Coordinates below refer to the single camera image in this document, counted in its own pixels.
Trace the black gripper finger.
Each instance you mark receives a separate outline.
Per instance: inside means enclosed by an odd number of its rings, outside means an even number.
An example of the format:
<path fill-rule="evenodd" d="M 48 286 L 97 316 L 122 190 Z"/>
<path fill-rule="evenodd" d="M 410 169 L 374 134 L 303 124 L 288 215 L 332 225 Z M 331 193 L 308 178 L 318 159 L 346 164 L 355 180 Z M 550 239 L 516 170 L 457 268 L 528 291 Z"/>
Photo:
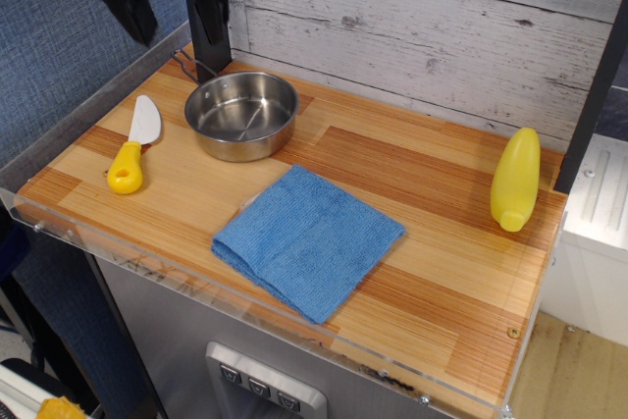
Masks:
<path fill-rule="evenodd" d="M 149 0 L 102 1 L 135 42 L 150 45 L 158 24 Z"/>
<path fill-rule="evenodd" d="M 229 39 L 229 0 L 193 0 L 197 44 L 218 46 Z"/>

